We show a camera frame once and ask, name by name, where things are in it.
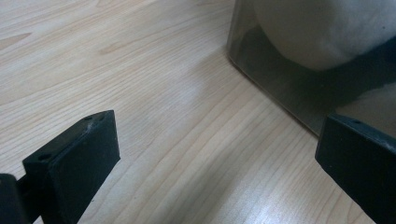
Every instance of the light wood grain surface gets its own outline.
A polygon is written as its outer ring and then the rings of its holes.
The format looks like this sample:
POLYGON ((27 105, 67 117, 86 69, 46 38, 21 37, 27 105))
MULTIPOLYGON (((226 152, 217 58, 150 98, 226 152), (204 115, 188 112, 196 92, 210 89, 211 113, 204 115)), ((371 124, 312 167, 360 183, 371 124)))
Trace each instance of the light wood grain surface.
POLYGON ((23 158, 114 109, 121 161, 80 223, 372 223, 315 162, 317 138, 230 64, 232 13, 1 1, 1 172, 23 176, 23 158))

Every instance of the white round object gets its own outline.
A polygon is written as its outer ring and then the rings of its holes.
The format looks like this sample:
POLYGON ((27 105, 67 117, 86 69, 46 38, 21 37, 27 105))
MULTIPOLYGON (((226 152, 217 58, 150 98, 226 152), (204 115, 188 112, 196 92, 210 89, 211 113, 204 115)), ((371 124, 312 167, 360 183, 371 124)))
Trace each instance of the white round object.
POLYGON ((255 0, 260 26, 289 60, 347 63, 396 36, 396 0, 255 0))

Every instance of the wooden table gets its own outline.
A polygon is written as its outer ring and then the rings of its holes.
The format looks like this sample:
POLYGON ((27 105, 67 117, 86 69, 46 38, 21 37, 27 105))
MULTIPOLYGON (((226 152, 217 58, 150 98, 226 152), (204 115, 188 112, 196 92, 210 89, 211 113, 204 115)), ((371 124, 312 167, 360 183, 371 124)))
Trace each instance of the wooden table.
POLYGON ((227 59, 230 0, 2 1, 1 172, 114 109, 121 161, 81 223, 372 223, 317 138, 227 59))

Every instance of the black clamp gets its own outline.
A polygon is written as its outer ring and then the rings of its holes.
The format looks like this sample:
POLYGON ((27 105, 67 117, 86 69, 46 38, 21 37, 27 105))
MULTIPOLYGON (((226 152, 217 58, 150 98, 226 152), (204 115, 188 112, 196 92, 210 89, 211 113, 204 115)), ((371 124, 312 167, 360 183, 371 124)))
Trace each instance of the black clamp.
POLYGON ((77 223, 120 160, 114 111, 84 118, 0 175, 0 223, 77 223))

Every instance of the transparent plastic panel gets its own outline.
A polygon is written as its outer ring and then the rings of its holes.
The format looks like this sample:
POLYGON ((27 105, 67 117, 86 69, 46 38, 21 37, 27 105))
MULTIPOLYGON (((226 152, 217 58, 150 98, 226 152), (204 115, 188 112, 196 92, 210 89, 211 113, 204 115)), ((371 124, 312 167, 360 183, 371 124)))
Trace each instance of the transparent plastic panel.
POLYGON ((228 39, 236 67, 319 134, 337 113, 396 137, 396 38, 350 63, 315 72, 285 59, 256 20, 254 0, 236 0, 228 39))

